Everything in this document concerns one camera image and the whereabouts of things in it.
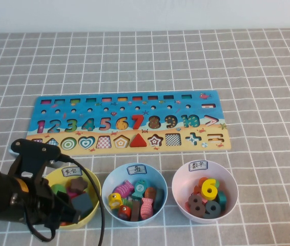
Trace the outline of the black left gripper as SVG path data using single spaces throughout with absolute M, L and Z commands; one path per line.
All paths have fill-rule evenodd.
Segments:
M 43 224 L 47 228 L 59 228 L 59 224 L 78 223 L 81 211 L 74 208 L 67 193 L 58 191 L 53 194 L 47 179 L 34 180 L 29 177 L 11 177 L 10 220 L 24 223 L 24 209 L 27 209 L 32 225 Z

